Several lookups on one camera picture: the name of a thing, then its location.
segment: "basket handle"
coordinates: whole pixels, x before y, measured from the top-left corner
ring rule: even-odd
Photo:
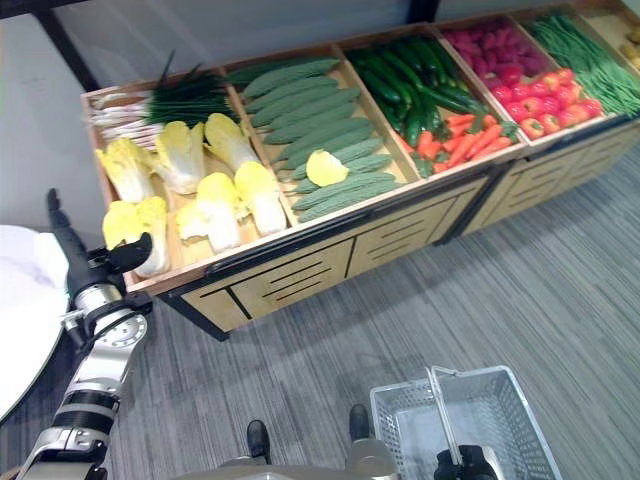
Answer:
[[[456,370],[450,370],[448,368],[432,366],[431,369],[427,368],[427,376],[429,377],[429,384],[431,385],[431,392],[433,398],[436,401],[436,407],[438,408],[438,414],[440,416],[440,422],[442,423],[442,429],[444,430],[445,438],[447,439],[447,445],[449,446],[449,453],[451,454],[451,461],[454,465],[462,465],[462,455],[460,455],[460,449],[456,443],[455,436],[453,434],[453,427],[451,426],[451,420],[447,413],[447,408],[444,405],[444,395],[440,388],[440,382],[438,381],[438,373],[442,372],[449,375],[455,375],[458,372]]]

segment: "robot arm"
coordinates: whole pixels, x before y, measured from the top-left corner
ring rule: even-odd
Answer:
[[[74,310],[62,324],[82,360],[56,411],[17,476],[18,480],[102,480],[99,468],[109,445],[124,382],[134,352],[147,332],[151,299],[127,294],[122,273],[141,265],[151,252],[144,234],[111,252],[87,252],[60,210],[55,190],[47,196],[52,231],[69,261],[67,289]]]

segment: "black cable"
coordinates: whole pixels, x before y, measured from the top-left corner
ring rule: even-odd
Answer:
[[[106,327],[104,327],[102,330],[100,330],[98,333],[96,333],[95,335],[93,335],[91,338],[89,338],[87,340],[87,342],[84,344],[84,346],[79,349],[79,352],[84,356],[87,355],[91,349],[93,348],[93,344],[99,340],[100,338],[104,337],[107,332],[109,330],[111,330],[112,328],[117,327],[118,325],[120,325],[121,323],[126,322],[127,320],[129,320],[130,318],[135,317],[136,315],[140,315],[138,312],[136,312],[135,310],[132,312],[127,313],[126,315],[123,315],[122,317],[120,317],[118,320],[114,320],[113,322],[111,322],[109,325],[107,325]]]

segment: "gray plastic basket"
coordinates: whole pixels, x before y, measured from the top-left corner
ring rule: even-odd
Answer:
[[[459,445],[491,447],[507,480],[561,480],[551,450],[508,367],[438,377]],[[371,390],[376,437],[391,450],[403,480],[429,480],[447,450],[428,380]]]

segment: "gray carpet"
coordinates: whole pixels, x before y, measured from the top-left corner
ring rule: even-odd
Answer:
[[[275,462],[339,468],[350,406],[428,364],[509,365],[565,479],[640,478],[639,158],[636,148],[588,185],[224,344],[158,303],[113,432],[111,478],[213,468],[244,452],[254,417],[271,430]],[[0,471],[27,454],[69,369],[58,354],[0,428]]]

